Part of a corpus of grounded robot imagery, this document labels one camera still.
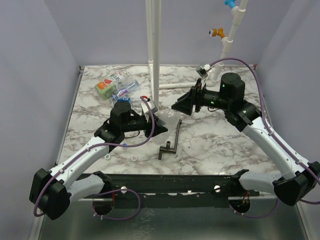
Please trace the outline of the clear plastic bottle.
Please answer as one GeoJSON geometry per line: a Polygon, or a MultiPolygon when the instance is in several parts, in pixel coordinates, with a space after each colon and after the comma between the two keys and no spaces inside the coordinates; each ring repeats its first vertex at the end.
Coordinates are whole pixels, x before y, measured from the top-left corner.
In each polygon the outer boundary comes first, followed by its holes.
{"type": "Polygon", "coordinates": [[[153,137],[152,142],[156,145],[163,145],[176,129],[179,119],[180,114],[177,111],[172,110],[170,108],[165,110],[163,114],[159,117],[159,121],[162,126],[167,128],[167,132],[163,132],[153,137]]]}

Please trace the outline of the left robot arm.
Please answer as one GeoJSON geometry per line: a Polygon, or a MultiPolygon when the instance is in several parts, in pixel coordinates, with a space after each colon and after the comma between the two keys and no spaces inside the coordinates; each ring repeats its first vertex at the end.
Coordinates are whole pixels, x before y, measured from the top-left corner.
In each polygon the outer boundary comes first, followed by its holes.
{"type": "Polygon", "coordinates": [[[153,101],[141,99],[146,110],[136,113],[127,101],[118,101],[110,117],[93,137],[71,158],[50,170],[39,169],[33,177],[29,200],[34,204],[33,215],[46,215],[51,220],[62,216],[74,201],[90,195],[107,197],[111,191],[110,180],[102,173],[93,173],[79,179],[93,163],[109,154],[114,148],[123,147],[122,141],[129,132],[144,132],[147,140],[166,133],[168,129],[159,121],[151,108],[153,101]]]}

